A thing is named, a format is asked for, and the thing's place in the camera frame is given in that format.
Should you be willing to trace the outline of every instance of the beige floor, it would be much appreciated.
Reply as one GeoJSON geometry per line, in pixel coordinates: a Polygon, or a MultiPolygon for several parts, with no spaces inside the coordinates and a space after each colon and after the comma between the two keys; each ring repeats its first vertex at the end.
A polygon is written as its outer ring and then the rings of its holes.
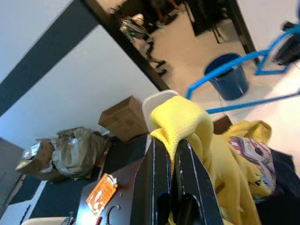
{"type": "MultiPolygon", "coordinates": [[[[195,37],[186,12],[180,13],[174,23],[153,34],[155,38],[153,56],[166,60],[172,67],[163,80],[182,96],[185,96],[189,85],[203,77],[205,67],[212,59],[228,52],[245,54],[232,22],[222,21],[217,26],[225,38],[222,44],[216,43],[212,32],[195,37]]],[[[269,63],[267,67],[276,66],[269,63]]],[[[249,90],[245,96],[234,101],[224,101],[207,82],[194,92],[192,100],[203,108],[210,109],[279,96],[300,87],[300,69],[297,65],[293,64],[285,75],[255,76],[256,67],[252,61],[244,63],[243,68],[249,81],[249,90]]],[[[299,109],[300,98],[293,98],[229,111],[226,114],[234,123],[244,119],[264,120],[269,123],[273,128],[269,146],[292,154],[297,174],[300,175],[300,148],[296,141],[300,131],[299,109]]],[[[217,113],[211,117],[215,120],[223,115],[224,113],[217,113]]]]}

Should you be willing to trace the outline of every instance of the crumpled plastic bag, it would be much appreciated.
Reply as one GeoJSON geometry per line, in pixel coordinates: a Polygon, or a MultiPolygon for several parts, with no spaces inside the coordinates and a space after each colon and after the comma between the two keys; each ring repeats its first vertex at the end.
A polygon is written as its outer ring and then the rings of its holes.
{"type": "Polygon", "coordinates": [[[107,139],[92,130],[78,127],[60,131],[52,142],[52,160],[57,170],[68,177],[79,178],[92,172],[97,156],[102,154],[107,139]]]}

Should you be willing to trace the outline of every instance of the wooden table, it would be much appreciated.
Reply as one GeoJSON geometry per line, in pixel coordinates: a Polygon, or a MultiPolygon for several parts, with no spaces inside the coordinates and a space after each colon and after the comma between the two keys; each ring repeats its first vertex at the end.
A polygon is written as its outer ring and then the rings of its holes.
{"type": "MultiPolygon", "coordinates": [[[[108,205],[101,213],[101,225],[106,225],[107,216],[109,213],[109,224],[112,225],[128,225],[130,223],[132,194],[135,182],[135,174],[141,164],[142,160],[138,160],[130,165],[127,165],[115,172],[112,175],[117,178],[118,189],[114,197],[110,200],[108,205]]],[[[89,209],[86,198],[89,196],[92,189],[96,186],[98,181],[95,181],[82,189],[79,209],[76,216],[77,225],[94,225],[97,218],[89,209]]]]}

